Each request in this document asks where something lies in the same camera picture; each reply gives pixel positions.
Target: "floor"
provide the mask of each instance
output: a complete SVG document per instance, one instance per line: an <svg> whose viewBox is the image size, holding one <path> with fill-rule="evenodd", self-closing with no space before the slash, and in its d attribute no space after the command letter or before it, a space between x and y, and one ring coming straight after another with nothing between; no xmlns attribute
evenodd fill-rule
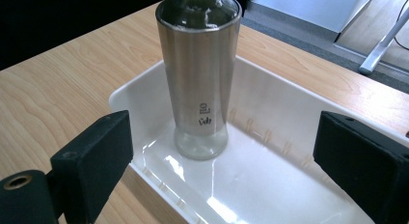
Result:
<svg viewBox="0 0 409 224"><path fill-rule="evenodd" d="M357 73L359 66L366 58L364 54L334 43L338 33L251 1L242 19L242 24ZM348 32L351 32L353 25L350 26ZM368 77L409 94L408 71L378 64L375 71Z"/></svg>
<svg viewBox="0 0 409 224"><path fill-rule="evenodd" d="M364 5L369 0L360 0L358 4ZM368 55L373 47L392 29L396 23L404 2L406 0L372 0L369 6L342 33L337 44L362 55ZM409 22L396 35L398 41L409 47ZM388 51L382 57L382 62L409 72L409 51L391 43Z"/></svg>

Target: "metal cup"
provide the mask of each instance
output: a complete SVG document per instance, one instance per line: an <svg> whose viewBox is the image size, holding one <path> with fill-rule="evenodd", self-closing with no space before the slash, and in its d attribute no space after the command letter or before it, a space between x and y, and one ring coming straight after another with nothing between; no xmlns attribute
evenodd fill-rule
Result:
<svg viewBox="0 0 409 224"><path fill-rule="evenodd" d="M228 142L226 127L241 8L218 27L172 25L156 10L175 117L175 143L190 158L209 159Z"/></svg>

